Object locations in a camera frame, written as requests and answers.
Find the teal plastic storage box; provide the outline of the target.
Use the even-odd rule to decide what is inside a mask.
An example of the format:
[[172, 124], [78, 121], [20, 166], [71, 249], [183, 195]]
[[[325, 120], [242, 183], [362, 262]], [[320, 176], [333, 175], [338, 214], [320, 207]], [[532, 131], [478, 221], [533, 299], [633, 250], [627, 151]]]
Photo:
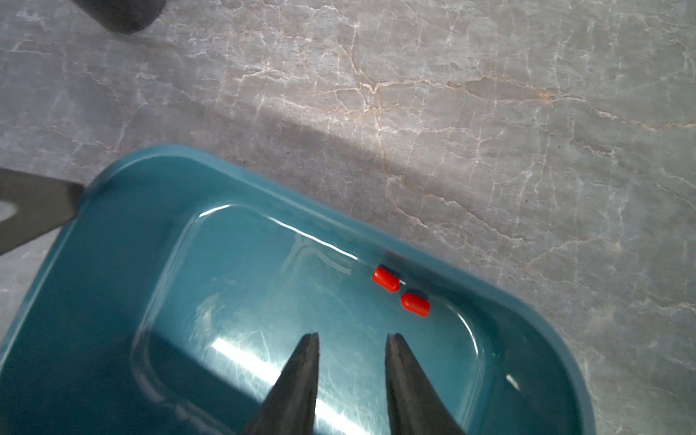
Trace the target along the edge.
[[391, 434], [395, 334], [464, 434], [596, 432], [576, 361], [533, 309], [200, 150], [116, 161], [58, 229], [1, 344], [2, 433], [242, 433], [312, 333], [313, 434]]

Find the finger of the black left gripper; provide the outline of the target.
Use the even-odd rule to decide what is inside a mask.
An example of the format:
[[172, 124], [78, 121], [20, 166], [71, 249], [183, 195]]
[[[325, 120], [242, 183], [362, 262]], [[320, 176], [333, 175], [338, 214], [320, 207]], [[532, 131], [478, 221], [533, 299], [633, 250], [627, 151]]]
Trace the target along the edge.
[[5, 254], [76, 218], [85, 186], [17, 170], [1, 170], [1, 201], [14, 213], [1, 220]]

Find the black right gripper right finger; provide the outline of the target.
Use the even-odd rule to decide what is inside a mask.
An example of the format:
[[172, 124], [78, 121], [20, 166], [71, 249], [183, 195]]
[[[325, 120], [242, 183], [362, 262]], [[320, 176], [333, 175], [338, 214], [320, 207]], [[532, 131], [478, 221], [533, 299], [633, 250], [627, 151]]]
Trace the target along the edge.
[[385, 380], [391, 434], [464, 434], [404, 337], [388, 335]]

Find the red sleeve lone piece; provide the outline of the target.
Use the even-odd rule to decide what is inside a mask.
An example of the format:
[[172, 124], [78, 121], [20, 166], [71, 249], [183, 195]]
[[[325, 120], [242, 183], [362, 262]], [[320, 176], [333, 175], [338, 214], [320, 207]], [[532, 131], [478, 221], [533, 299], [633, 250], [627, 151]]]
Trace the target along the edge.
[[378, 266], [373, 272], [372, 276], [373, 282], [381, 286], [383, 289], [390, 293], [394, 293], [400, 290], [401, 281], [396, 275], [384, 268], [383, 266]]

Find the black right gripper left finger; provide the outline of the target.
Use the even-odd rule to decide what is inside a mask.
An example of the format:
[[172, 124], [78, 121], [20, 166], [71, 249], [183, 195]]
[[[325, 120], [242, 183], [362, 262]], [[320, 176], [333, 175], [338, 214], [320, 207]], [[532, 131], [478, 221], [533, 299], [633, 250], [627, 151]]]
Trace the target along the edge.
[[304, 335], [242, 434], [313, 434], [319, 357], [318, 333]]

